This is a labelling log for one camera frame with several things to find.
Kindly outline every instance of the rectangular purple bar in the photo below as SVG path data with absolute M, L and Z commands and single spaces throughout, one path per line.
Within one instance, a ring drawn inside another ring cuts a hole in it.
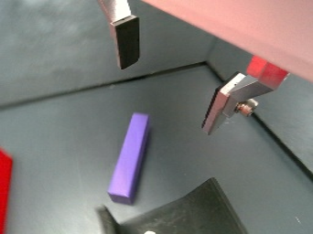
M 147 114 L 133 113 L 107 190 L 113 202 L 128 205 L 132 204 L 135 197 L 135 183 L 147 141 L 148 123 Z

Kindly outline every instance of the gray wall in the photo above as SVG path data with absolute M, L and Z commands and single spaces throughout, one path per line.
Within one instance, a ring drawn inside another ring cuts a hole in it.
M 119 70 L 96 0 L 2 0 L 0 105 L 206 60 L 212 36 L 139 0 L 141 56 Z
M 207 63 L 226 80 L 235 71 L 246 73 L 250 58 L 246 51 L 218 40 Z M 290 74 L 278 90 L 256 100 L 258 117 L 313 172 L 313 84 Z

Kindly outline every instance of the bolt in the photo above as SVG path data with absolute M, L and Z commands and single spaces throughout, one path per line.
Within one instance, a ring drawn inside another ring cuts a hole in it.
M 240 112 L 243 116 L 248 117 L 252 114 L 258 104 L 259 103 L 254 99 L 248 99 L 236 104 L 234 111 Z

